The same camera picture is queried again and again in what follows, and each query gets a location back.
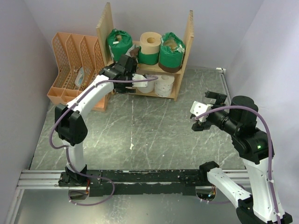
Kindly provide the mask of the white paper roll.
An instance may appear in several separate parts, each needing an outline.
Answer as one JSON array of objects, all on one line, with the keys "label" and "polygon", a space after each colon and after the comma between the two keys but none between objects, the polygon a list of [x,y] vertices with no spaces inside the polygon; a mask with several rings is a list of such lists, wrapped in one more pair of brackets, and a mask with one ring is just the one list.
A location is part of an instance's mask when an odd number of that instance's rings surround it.
[{"label": "white paper roll", "polygon": [[[149,74],[144,75],[144,78],[141,78],[141,75],[137,75],[137,80],[152,79],[152,78],[154,78],[154,76],[149,75]],[[152,92],[154,90],[155,80],[154,81],[148,81],[147,84],[145,82],[140,82],[140,83],[137,83],[137,85],[138,85],[137,89],[141,93],[149,93],[149,92]]]},{"label": "white paper roll", "polygon": [[175,77],[173,75],[157,75],[154,92],[162,98],[169,97],[172,93]]}]

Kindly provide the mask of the brown green paper roll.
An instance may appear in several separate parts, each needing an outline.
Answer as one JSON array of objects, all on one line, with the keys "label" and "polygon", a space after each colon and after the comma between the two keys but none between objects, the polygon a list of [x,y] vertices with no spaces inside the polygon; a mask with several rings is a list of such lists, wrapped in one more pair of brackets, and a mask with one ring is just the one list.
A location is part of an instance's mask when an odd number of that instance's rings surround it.
[{"label": "brown green paper roll", "polygon": [[138,63],[155,65],[159,60],[161,35],[156,32],[145,32],[141,34],[139,44],[134,44],[129,55],[135,57]]}]

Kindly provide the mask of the green brown roll torn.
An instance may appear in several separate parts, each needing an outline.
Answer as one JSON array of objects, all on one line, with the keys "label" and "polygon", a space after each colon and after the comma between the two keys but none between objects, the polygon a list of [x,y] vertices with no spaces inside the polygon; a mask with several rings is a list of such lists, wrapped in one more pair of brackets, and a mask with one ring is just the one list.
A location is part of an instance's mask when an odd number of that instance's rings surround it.
[{"label": "green brown roll torn", "polygon": [[166,72],[175,73],[181,69],[185,44],[173,32],[162,35],[158,66]]}]

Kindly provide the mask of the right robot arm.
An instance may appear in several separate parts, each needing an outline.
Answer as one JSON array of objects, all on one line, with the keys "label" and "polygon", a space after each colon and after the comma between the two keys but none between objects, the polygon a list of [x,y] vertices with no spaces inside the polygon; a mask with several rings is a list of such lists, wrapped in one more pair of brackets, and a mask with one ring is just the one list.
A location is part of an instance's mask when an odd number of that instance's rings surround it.
[{"label": "right robot arm", "polygon": [[284,211],[276,193],[271,134],[254,100],[235,96],[226,106],[225,94],[207,91],[205,97],[215,102],[193,102],[190,109],[190,118],[194,121],[192,130],[203,131],[216,126],[231,136],[249,175],[251,192],[232,181],[214,161],[200,165],[199,182],[205,186],[212,184],[220,190],[235,206],[243,224],[292,223],[292,216]]}]

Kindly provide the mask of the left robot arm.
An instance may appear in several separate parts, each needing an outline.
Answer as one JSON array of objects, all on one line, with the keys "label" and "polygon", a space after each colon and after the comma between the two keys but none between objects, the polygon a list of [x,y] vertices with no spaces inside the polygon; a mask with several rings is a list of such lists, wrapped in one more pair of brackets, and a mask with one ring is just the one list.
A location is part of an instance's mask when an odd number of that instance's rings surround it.
[{"label": "left robot arm", "polygon": [[131,87],[133,74],[136,73],[137,60],[121,55],[116,63],[102,68],[94,81],[66,105],[55,108],[55,124],[52,132],[57,132],[66,148],[70,161],[65,167],[66,174],[76,186],[87,181],[87,165],[83,155],[83,141],[88,130],[84,119],[95,105],[111,91],[125,93]]}]

